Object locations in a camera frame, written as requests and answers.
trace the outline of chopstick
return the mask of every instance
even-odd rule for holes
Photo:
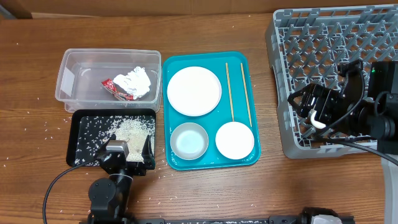
[[[246,104],[248,105],[248,114],[249,114],[250,127],[251,127],[252,124],[251,124],[251,115],[250,115],[250,106],[249,106],[249,99],[248,99],[248,91],[246,90],[246,81],[245,81],[245,79],[244,79],[244,71],[243,71],[243,64],[242,64],[242,63],[241,63],[241,70],[242,70],[244,94],[246,95]]]
[[[225,63],[225,69],[226,69],[226,78],[227,78],[227,81],[228,81],[229,103],[231,105],[232,121],[234,121],[234,106],[232,104],[231,85],[229,84],[228,63]]]

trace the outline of white tissue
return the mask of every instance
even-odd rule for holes
[[[113,82],[120,86],[126,93],[132,95],[133,99],[143,97],[149,92],[150,80],[145,72],[145,68],[136,67],[127,75],[118,75]]]

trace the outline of blue tray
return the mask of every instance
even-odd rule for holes
[[[215,142],[217,130],[223,124],[232,121],[225,63],[228,63],[235,121],[243,123],[250,128],[246,97],[243,87],[241,63],[243,64],[246,88],[248,90],[252,119],[251,131],[254,135],[254,149],[250,155],[240,160],[232,160],[224,157],[218,151]],[[210,113],[199,117],[190,117],[180,114],[170,105],[167,99],[167,85],[169,84],[170,79],[179,70],[191,66],[199,66],[212,71],[220,80],[221,87],[223,89],[222,96],[217,107]],[[163,93],[166,159],[171,167],[176,170],[210,169],[253,165],[259,160],[261,155],[259,129],[257,127],[256,110],[254,108],[248,61],[243,54],[239,52],[220,52],[170,57],[163,64]],[[209,136],[209,146],[205,154],[192,161],[186,161],[177,157],[170,146],[170,137],[173,130],[178,125],[186,122],[199,124],[206,130]]]

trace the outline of dish rack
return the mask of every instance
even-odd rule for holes
[[[266,42],[277,85],[280,136],[287,157],[337,157],[362,152],[312,141],[309,137],[316,129],[306,118],[297,116],[287,98],[310,83],[340,91],[337,64],[362,59],[366,99],[371,63],[398,60],[397,25],[398,4],[281,9],[274,13]],[[351,138],[342,133],[334,135],[345,137]],[[375,149],[377,141],[360,144]]]

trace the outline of transparent plastic bin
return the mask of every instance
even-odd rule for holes
[[[62,59],[55,97],[65,103],[65,110],[137,109],[158,112],[162,95],[162,58],[156,50],[68,49]],[[102,81],[127,75],[137,66],[144,67],[150,90],[135,101],[119,101]]]

